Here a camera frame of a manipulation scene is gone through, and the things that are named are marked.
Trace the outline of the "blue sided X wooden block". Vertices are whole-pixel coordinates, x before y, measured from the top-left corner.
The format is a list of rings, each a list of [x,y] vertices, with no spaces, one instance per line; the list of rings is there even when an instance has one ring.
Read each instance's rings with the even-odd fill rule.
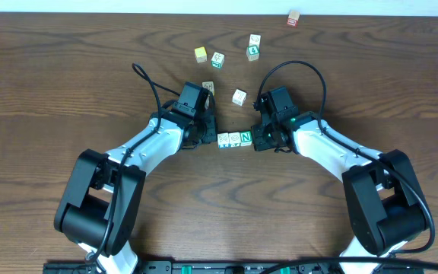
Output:
[[[229,133],[220,133],[217,135],[217,145],[219,148],[229,148],[230,147],[230,139]]]

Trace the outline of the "green N wooden block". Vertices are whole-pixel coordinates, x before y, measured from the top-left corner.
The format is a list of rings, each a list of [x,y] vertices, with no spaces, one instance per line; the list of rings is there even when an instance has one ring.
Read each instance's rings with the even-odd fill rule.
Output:
[[[249,146],[252,144],[252,133],[250,131],[240,132],[240,145]]]

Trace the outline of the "yellow sided O wooden block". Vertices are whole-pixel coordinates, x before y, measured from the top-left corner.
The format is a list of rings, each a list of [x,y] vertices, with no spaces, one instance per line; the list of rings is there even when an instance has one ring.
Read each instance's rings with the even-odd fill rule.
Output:
[[[229,136],[229,146],[231,148],[241,146],[241,136],[239,132],[230,132],[228,136]]]

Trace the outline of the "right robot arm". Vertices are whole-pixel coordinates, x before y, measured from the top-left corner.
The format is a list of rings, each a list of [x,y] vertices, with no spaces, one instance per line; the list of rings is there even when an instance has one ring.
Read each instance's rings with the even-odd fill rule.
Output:
[[[374,273],[390,266],[404,245],[434,232],[433,217],[408,156],[364,147],[332,129],[317,114],[273,112],[252,127],[256,151],[293,152],[315,161],[344,187],[354,238],[336,258],[344,273]]]

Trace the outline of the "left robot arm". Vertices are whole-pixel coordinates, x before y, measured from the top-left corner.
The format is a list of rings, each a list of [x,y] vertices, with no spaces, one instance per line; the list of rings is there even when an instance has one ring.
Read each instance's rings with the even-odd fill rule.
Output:
[[[88,149],[75,162],[56,211],[54,227],[87,251],[76,273],[133,273],[138,256],[129,238],[146,176],[163,160],[190,145],[216,141],[213,110],[187,116],[153,113],[148,125],[103,154]]]

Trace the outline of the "yellow K wooden block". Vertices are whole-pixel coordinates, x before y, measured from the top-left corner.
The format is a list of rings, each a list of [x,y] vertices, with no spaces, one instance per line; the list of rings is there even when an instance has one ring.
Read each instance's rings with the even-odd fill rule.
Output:
[[[214,82],[213,81],[204,81],[202,83],[202,87],[211,92],[211,94],[208,95],[208,98],[205,101],[205,109],[208,109],[210,107],[211,98],[214,96]]]

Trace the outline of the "plain white wooden block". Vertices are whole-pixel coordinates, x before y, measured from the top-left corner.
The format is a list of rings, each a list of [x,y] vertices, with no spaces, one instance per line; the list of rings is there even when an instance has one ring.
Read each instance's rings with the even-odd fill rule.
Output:
[[[246,96],[247,96],[247,93],[245,91],[242,91],[240,89],[236,89],[234,94],[233,94],[233,97],[232,97],[232,102],[234,104],[242,106],[246,100]]]

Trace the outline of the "green F wooden block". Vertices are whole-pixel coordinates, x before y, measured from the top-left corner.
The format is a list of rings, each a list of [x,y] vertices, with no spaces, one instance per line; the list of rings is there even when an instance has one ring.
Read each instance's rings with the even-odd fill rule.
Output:
[[[221,69],[224,65],[225,55],[223,53],[214,52],[211,57],[211,65],[217,69]]]

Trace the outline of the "yellow top wooden block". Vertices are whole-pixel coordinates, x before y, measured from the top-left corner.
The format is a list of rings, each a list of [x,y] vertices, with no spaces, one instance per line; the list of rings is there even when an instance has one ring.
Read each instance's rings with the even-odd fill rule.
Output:
[[[203,46],[195,48],[194,54],[197,63],[203,63],[208,60],[208,54]]]

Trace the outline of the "green 4 wooden block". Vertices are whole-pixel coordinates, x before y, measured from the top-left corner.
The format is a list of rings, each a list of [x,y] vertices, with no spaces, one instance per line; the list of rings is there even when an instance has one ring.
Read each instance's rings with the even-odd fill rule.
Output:
[[[247,47],[246,56],[250,62],[258,60],[259,55],[260,55],[260,52],[259,52],[259,48],[257,45],[252,45],[252,46]]]

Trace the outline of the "red sided wooden block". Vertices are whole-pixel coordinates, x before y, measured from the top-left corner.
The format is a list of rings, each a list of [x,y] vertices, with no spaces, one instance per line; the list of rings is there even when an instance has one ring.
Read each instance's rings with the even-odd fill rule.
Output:
[[[258,34],[251,34],[249,37],[249,46],[260,47],[261,36]]]

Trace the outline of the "red block by wall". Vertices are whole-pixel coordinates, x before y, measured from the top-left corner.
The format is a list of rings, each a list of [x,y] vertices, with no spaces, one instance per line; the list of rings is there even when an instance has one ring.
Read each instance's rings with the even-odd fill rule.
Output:
[[[296,10],[290,10],[287,17],[287,25],[292,27],[297,27],[300,19],[300,12]]]

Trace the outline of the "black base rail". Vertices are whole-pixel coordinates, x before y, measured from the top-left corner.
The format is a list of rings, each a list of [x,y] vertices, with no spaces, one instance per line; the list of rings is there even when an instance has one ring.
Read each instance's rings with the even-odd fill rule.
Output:
[[[132,274],[259,274],[272,267],[272,263],[172,263],[170,261],[148,261],[139,263]],[[42,274],[91,274],[100,269],[81,263],[53,262],[43,265]],[[275,271],[277,274],[341,274],[339,265],[329,263],[289,266]]]

